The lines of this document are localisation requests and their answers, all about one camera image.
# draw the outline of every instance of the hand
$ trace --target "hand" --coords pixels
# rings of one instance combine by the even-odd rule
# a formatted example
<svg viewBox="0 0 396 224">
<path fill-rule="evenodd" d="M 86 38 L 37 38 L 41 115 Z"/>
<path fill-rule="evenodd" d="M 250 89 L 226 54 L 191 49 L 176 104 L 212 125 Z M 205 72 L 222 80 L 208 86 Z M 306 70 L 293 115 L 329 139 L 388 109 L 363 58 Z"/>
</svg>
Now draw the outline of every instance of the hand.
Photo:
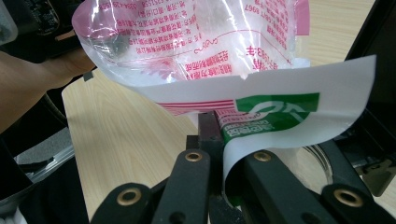
<svg viewBox="0 0 396 224">
<path fill-rule="evenodd" d="M 94 68 L 83 49 L 77 49 L 43 63 L 29 63 L 0 52 L 0 85 L 12 84 L 15 91 L 48 91 L 66 85 Z"/>
<path fill-rule="evenodd" d="M 29 63 L 0 52 L 0 133 L 50 89 L 94 68 L 83 49 L 43 63 Z"/>
</svg>

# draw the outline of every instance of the wooden table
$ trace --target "wooden table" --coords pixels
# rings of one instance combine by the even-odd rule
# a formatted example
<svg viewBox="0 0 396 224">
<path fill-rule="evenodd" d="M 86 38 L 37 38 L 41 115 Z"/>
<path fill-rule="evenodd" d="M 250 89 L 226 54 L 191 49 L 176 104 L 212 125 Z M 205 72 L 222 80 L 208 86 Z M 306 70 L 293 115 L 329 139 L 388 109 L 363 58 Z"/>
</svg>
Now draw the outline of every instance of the wooden table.
<svg viewBox="0 0 396 224">
<path fill-rule="evenodd" d="M 345 59 L 373 2 L 310 1 L 311 35 L 304 54 L 313 66 Z M 99 71 L 69 85 L 63 97 L 90 218 L 115 187 L 127 182 L 152 187 L 168 177 L 186 135 L 197 134 L 188 118 L 170 116 Z M 379 199 L 394 216 L 395 190 L 393 181 Z"/>
</svg>

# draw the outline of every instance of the green label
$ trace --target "green label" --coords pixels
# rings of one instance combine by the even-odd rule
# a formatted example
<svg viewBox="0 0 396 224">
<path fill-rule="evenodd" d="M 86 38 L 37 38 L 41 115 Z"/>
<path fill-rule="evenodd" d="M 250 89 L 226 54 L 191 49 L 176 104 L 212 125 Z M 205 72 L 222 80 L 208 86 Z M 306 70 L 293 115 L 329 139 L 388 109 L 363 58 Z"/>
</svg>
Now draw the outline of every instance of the green label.
<svg viewBox="0 0 396 224">
<path fill-rule="evenodd" d="M 238 111 L 218 111 L 225 142 L 255 133 L 278 132 L 302 123 L 318 109 L 319 93 L 256 95 L 236 101 Z"/>
<path fill-rule="evenodd" d="M 255 95 L 235 100 L 240 112 L 292 113 L 313 112 L 318 109 L 319 93 L 296 95 Z"/>
</svg>

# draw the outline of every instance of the plastic bag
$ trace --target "plastic bag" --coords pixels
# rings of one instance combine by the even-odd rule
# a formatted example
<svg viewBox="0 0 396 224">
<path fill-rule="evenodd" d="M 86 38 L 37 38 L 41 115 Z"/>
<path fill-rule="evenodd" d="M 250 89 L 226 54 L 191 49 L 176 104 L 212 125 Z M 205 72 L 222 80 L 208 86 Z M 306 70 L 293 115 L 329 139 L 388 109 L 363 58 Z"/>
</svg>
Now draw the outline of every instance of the plastic bag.
<svg viewBox="0 0 396 224">
<path fill-rule="evenodd" d="M 296 2 L 86 0 L 73 26 L 96 65 L 129 87 L 246 78 L 292 68 Z"/>
</svg>

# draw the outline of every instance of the brass screw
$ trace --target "brass screw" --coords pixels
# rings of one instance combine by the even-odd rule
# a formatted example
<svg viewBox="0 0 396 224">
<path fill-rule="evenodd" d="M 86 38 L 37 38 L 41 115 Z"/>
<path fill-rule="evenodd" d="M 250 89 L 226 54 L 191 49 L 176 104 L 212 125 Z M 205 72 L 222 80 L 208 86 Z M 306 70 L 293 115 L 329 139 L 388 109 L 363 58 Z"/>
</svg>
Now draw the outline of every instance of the brass screw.
<svg viewBox="0 0 396 224">
<path fill-rule="evenodd" d="M 122 206 L 128 206 L 139 202 L 142 197 L 142 192 L 140 189 L 131 188 L 123 190 L 117 197 L 117 203 Z"/>
<path fill-rule="evenodd" d="M 334 197 L 338 202 L 351 207 L 362 207 L 363 199 L 353 191 L 347 189 L 337 189 L 334 191 Z"/>
<path fill-rule="evenodd" d="M 202 159 L 202 155 L 198 152 L 191 152 L 186 155 L 187 161 L 200 161 Z"/>
<path fill-rule="evenodd" d="M 271 155 L 266 152 L 259 151 L 254 153 L 254 158 L 258 161 L 270 161 Z"/>
</svg>

